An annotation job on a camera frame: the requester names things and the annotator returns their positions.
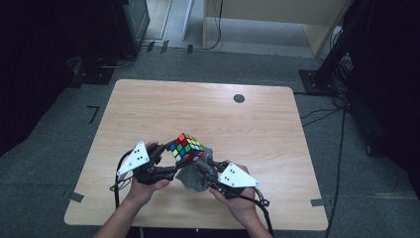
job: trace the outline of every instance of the human forearm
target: human forearm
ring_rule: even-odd
[[[263,226],[258,216],[250,217],[240,222],[245,227],[245,229],[247,229],[247,232],[251,238],[272,238],[272,236]]]
[[[140,208],[130,200],[124,200],[94,237],[126,237]]]

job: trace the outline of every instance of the table top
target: table top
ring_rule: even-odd
[[[236,102],[237,94],[245,101]],[[167,143],[181,133],[213,149],[215,161],[248,167],[270,201],[273,229],[327,228],[324,206],[311,205],[321,195],[290,88],[133,79],[115,85],[75,188],[84,199],[70,201],[65,222],[104,224],[115,209],[109,187],[120,158],[139,141]],[[159,165],[174,163],[164,152]],[[128,190],[120,191],[121,200]],[[189,191],[176,178],[155,192],[133,225],[242,228],[209,191]]]

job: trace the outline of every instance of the robotic hand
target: robotic hand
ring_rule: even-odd
[[[165,150],[172,151],[176,158],[175,166],[157,166]],[[173,180],[180,170],[177,178],[187,189],[203,191],[211,186],[218,189],[226,198],[240,195],[245,187],[260,185],[255,178],[234,163],[228,165],[226,162],[214,162],[213,151],[187,134],[181,134],[176,140],[167,144],[152,144],[148,148],[141,141],[127,154],[129,154],[128,159],[117,171],[116,182],[124,180],[126,174],[133,171],[133,177],[139,183],[153,184],[161,179]]]

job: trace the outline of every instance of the black device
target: black device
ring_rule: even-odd
[[[153,143],[147,148],[150,161],[133,170],[134,178],[136,178],[139,183],[150,185],[162,179],[173,180],[173,177],[178,170],[190,164],[190,160],[182,159],[177,161],[175,166],[157,167],[160,163],[160,155],[164,151],[169,150],[170,144],[172,144],[172,142],[165,145]]]
[[[367,153],[405,169],[420,197],[419,11],[416,0],[355,0],[321,67],[299,72],[307,93],[324,93],[333,68],[349,54],[353,69],[343,83]]]
[[[74,74],[44,1],[0,7],[0,157],[26,140]]]
[[[107,84],[119,61],[138,53],[150,16],[146,0],[52,1],[83,65],[76,82]]]

